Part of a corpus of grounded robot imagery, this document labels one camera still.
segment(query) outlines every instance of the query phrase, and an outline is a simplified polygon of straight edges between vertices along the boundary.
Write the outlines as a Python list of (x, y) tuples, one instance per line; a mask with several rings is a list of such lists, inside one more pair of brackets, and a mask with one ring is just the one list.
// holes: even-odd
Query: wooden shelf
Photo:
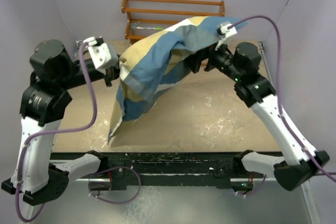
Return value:
[[(218, 12), (193, 12), (184, 10), (162, 10), (162, 9), (147, 9), (147, 8), (132, 8), (130, 7), (131, 1), (141, 2), (157, 2), (157, 3), (173, 3), (173, 4), (192, 4), (192, 5), (209, 5), (218, 6)], [(127, 25), (125, 30), (125, 39), (129, 39), (133, 44), (140, 39), (147, 37), (148, 35), (135, 34), (134, 29), (131, 28), (131, 23), (142, 24), (161, 24), (165, 26), (174, 25), (181, 20), (161, 20), (161, 19), (144, 19), (144, 18), (132, 18), (133, 13), (148, 13), (148, 14), (165, 14), (165, 15), (186, 15), (186, 16), (225, 16), (224, 1), (210, 2), (210, 1), (194, 1), (194, 0), (123, 0), (121, 5), (121, 11), (127, 13)]]

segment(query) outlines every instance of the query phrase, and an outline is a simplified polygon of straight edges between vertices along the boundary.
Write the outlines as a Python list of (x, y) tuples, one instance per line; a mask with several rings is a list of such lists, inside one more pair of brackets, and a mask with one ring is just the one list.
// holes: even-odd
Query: blue and yellow striped fabric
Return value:
[(109, 141), (147, 113), (158, 97), (191, 72), (183, 60), (218, 42), (216, 28), (220, 23), (236, 21), (227, 17), (188, 18), (129, 47), (119, 59), (120, 85)]

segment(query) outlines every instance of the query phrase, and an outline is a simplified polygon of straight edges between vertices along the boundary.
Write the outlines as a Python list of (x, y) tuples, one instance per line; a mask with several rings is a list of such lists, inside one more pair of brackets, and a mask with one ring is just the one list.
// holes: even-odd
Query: towel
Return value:
[(149, 112), (166, 91), (183, 81), (191, 72), (184, 60), (219, 41), (218, 25), (236, 21), (237, 18), (228, 17), (192, 17), (130, 46), (119, 58), (120, 84), (108, 143)]

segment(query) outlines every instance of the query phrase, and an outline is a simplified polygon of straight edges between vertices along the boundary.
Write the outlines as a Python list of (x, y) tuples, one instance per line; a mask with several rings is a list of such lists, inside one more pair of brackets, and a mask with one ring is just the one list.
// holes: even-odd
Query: wooden rack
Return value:
[[(216, 13), (207, 13), (207, 12), (186, 12), (186, 11), (181, 11), (181, 10), (131, 8), (130, 7), (131, 1), (212, 5), (212, 6), (218, 6), (219, 11)], [(146, 24), (174, 25), (181, 21), (181, 20), (161, 20), (161, 19), (137, 19), (137, 18), (132, 18), (132, 13), (170, 14), (170, 15), (186, 15), (186, 16), (225, 16), (224, 1), (209, 2), (209, 1), (193, 1), (193, 0), (123, 0), (122, 5), (121, 5), (121, 11), (123, 13), (127, 13), (127, 25), (126, 25), (126, 30), (125, 30), (125, 39), (129, 39), (131, 44), (146, 37), (143, 35), (136, 35), (134, 33), (134, 29), (131, 28), (132, 22), (135, 22), (135, 23), (141, 22), (141, 23), (146, 23)]]

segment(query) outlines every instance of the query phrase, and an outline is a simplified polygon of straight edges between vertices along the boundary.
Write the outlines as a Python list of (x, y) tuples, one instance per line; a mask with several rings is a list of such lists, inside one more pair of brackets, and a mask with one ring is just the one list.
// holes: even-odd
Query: floor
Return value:
[[(229, 46), (234, 50), (239, 41)], [(127, 40), (113, 41), (117, 53), (129, 47)], [(260, 72), (266, 76), (265, 66)], [(161, 97), (156, 106), (127, 132), (108, 145), (107, 136), (118, 88), (93, 83), (98, 118), (90, 129), (56, 136), (54, 152), (239, 152), (278, 151), (279, 147), (261, 120), (246, 108), (233, 89), (234, 83), (217, 70), (190, 74), (185, 81)], [(61, 128), (83, 126), (91, 119), (91, 101), (86, 86), (69, 91)]]

